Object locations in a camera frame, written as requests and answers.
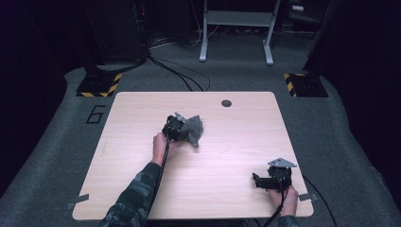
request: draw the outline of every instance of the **camouflage sleeve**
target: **camouflage sleeve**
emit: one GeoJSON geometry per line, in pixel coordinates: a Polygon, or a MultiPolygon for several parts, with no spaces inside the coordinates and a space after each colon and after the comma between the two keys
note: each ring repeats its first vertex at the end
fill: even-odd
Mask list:
{"type": "Polygon", "coordinates": [[[278,226],[280,227],[298,227],[298,221],[294,216],[281,216],[278,219],[278,226]]]}
{"type": "Polygon", "coordinates": [[[148,163],[110,207],[99,227],[145,226],[161,168],[148,163]]]}

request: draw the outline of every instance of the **wooden tabletop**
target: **wooden tabletop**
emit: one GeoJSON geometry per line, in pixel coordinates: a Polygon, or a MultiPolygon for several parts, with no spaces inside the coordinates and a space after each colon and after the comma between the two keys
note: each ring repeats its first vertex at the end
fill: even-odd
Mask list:
{"type": "MultiPolygon", "coordinates": [[[[200,147],[181,143],[166,162],[149,219],[266,218],[275,209],[269,194],[256,188],[252,173],[268,177],[269,161],[298,165],[286,126],[270,92],[125,92],[111,108],[80,195],[74,219],[102,219],[152,157],[152,138],[169,115],[199,115],[200,147]],[[231,107],[221,102],[230,100],[231,107]]],[[[306,193],[297,166],[292,184],[306,193]]],[[[298,217],[313,213],[298,202],[298,217]]]]}

